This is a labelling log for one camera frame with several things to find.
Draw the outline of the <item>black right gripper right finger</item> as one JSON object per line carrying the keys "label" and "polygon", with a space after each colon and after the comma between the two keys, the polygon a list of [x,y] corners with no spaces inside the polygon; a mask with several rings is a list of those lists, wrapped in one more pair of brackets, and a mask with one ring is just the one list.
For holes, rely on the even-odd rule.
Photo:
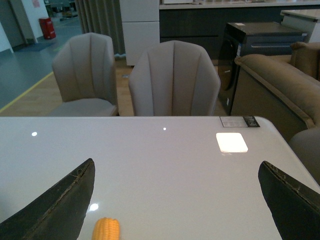
{"label": "black right gripper right finger", "polygon": [[264,200],[283,240],[320,238],[320,194],[263,161],[258,180]]}

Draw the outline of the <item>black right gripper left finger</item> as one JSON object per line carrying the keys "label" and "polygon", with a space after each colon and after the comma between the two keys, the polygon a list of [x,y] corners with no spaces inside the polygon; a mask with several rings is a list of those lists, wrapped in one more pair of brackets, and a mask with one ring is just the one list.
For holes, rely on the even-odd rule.
{"label": "black right gripper left finger", "polygon": [[93,194],[95,163],[89,158],[0,224],[2,240],[76,240]]}

